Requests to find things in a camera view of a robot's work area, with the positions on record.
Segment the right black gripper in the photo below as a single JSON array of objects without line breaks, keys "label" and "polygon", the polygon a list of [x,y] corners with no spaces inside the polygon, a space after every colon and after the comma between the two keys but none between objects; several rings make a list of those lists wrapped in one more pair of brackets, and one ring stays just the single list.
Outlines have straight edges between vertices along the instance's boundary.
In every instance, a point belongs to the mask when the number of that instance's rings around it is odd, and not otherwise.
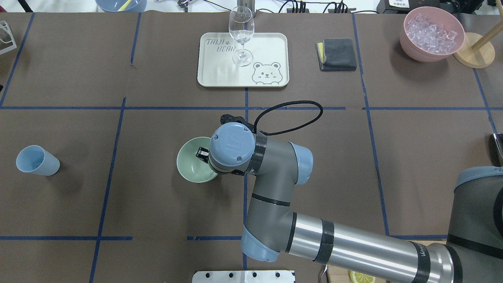
[{"label": "right black gripper", "polygon": [[199,149],[196,151],[196,158],[201,160],[204,163],[209,162],[209,150],[204,147],[199,147]]}]

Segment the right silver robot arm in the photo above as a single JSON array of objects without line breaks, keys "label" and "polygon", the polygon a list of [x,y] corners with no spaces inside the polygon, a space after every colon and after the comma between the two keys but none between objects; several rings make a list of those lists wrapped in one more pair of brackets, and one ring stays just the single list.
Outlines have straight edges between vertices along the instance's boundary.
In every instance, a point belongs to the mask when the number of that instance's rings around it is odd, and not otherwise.
[{"label": "right silver robot arm", "polygon": [[292,207],[294,190],[313,172],[313,153],[239,122],[224,123],[194,156],[220,175],[252,175],[241,250],[274,262],[282,254],[394,283],[502,282],[502,168],[462,171],[454,187],[445,243],[400,239],[348,220],[309,216]]}]

